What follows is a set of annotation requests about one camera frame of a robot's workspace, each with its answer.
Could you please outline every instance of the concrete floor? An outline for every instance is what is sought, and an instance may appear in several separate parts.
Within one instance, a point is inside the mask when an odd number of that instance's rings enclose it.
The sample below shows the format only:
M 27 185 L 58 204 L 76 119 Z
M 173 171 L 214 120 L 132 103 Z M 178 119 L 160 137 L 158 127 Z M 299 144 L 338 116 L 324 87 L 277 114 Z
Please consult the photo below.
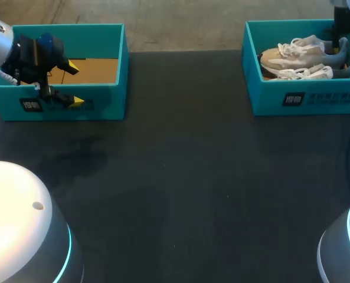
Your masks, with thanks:
M 332 17 L 328 0 L 0 0 L 10 25 L 124 23 L 130 51 L 240 49 L 245 21 Z

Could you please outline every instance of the black cable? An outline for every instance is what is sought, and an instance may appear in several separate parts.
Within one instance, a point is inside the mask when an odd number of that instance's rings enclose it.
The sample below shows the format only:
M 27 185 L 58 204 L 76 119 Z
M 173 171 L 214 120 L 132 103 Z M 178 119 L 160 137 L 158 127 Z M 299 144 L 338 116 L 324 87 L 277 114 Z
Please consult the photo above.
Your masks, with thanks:
M 350 161 L 350 137 L 348 140 L 348 145 L 346 147 L 346 152 L 345 152 L 345 177 L 346 177 L 346 182 L 348 183 L 348 189 L 350 192 L 350 166 L 349 166 L 349 161 Z

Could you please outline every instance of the beige sneaker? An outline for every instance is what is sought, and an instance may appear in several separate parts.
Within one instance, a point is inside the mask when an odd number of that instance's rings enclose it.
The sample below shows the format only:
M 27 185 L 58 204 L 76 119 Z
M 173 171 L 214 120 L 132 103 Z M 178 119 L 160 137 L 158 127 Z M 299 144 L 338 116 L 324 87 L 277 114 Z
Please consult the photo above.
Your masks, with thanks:
M 280 70 L 311 68 L 319 64 L 339 69 L 345 64 L 349 42 L 343 37 L 339 43 L 340 52 L 329 55 L 327 53 L 333 53 L 332 41 L 322 41 L 314 35 L 295 38 L 290 44 L 278 44 L 277 48 L 264 51 L 260 63 L 274 75 L 279 75 Z

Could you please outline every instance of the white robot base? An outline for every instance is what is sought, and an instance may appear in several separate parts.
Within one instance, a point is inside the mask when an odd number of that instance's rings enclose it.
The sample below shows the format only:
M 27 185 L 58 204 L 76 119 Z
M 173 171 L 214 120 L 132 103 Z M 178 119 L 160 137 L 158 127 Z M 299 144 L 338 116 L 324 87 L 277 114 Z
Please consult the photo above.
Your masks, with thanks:
M 81 283 L 78 243 L 43 182 L 0 162 L 0 282 Z
M 316 258 L 324 283 L 350 283 L 350 208 L 324 232 Z

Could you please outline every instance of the white sneaker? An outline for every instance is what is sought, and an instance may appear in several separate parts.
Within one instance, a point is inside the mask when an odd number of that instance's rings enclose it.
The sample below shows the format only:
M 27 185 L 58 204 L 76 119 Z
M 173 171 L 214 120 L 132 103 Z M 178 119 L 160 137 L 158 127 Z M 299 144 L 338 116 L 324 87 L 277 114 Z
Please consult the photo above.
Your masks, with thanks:
M 344 70 L 333 70 L 330 66 L 319 64 L 310 69 L 302 68 L 298 70 L 288 69 L 279 71 L 279 77 L 271 81 L 289 80 L 321 80 L 331 78 L 350 78 L 350 66 Z
M 275 75 L 280 70 L 298 70 L 319 64 L 339 69 L 345 64 L 349 42 L 343 37 L 339 44 L 340 52 L 328 55 L 327 53 L 333 53 L 332 41 L 322 41 L 315 35 L 303 39 L 295 38 L 290 44 L 278 44 L 277 48 L 265 50 L 260 63 L 264 69 Z

